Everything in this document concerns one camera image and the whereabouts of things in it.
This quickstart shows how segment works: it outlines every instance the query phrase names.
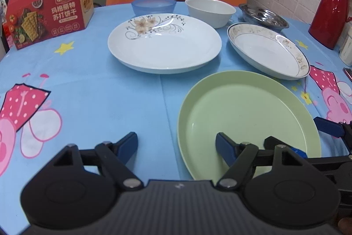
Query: blue bowl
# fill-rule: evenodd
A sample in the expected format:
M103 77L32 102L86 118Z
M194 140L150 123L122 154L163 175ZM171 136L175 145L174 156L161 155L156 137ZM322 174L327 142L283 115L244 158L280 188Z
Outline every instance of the blue bowl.
M132 8L136 16L156 13L173 13L176 0L134 0Z

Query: red cracker box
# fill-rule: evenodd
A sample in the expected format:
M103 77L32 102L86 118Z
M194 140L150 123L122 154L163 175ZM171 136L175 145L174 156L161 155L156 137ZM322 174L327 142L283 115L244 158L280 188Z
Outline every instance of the red cracker box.
M17 49L83 30L94 12L93 0L9 0L6 20Z

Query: lemon slice picture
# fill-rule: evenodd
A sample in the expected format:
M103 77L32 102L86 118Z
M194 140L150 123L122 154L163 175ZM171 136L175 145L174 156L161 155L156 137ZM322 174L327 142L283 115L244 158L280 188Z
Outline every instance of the lemon slice picture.
M24 37L24 35L20 34L20 36L19 36L20 43L23 43L25 40L26 40L26 38Z

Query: ribbed black surface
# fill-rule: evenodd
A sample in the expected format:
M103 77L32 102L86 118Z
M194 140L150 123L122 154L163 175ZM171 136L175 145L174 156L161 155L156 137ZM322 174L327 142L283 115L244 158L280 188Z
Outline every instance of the ribbed black surface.
M337 235L329 225L285 230L254 217L235 193L209 181L150 181L124 193L111 212L90 226L68 231L29 227L23 235Z

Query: blue tablecloth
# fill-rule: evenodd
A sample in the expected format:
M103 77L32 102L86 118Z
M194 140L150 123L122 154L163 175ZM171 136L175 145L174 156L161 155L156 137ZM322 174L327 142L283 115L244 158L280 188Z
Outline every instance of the blue tablecloth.
M177 3L175 13L187 15L185 4ZM191 179L178 149L176 133L177 116L186 93L200 79L218 71L260 73L231 47L227 27L217 30L222 38L220 55L203 68L178 75L152 75L127 68L111 55L107 39L113 28L133 16L130 4L97 8L85 30L19 51L13 48L0 62L0 102L12 89L6 96L0 119L2 114L7 116L11 103L19 109L17 114L21 117L26 109L33 110L29 105L40 105L45 100L31 120L22 128L17 126L8 165L4 161L11 150L0 152L0 226L9 235L18 234L28 224L20 205L22 188L68 143L89 149L102 141L115 142L134 131L138 134L139 148L131 168L139 178L145 183L149 179ZM232 19L242 21L240 10ZM313 39L308 24L290 19L288 22L290 28L284 34L303 51L318 76L314 78L311 74L312 77L302 81L278 81L305 104L312 117L349 122L352 83L342 71L345 65L338 52ZM328 78L331 90L341 95L335 96L336 105L326 102L323 75ZM337 82L344 82L341 85L344 91L339 91ZM16 85L21 83L32 89ZM21 93L13 91L17 87ZM16 102L9 102L11 95L15 95L12 101ZM28 103L26 95L31 96ZM321 146L323 156L347 154L341 139L325 134L321 134Z

